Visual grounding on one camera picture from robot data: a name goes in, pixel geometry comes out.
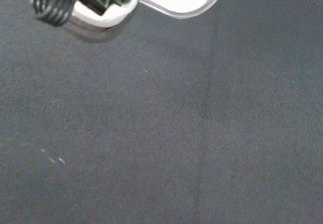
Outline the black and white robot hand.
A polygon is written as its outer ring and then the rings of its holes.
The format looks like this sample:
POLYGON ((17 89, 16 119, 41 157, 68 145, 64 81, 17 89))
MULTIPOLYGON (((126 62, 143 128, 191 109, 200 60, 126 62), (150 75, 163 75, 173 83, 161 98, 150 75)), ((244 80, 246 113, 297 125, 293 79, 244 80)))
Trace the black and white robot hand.
POLYGON ((62 26, 71 17, 100 28, 121 23, 139 0, 30 0, 35 16, 52 26, 62 26))

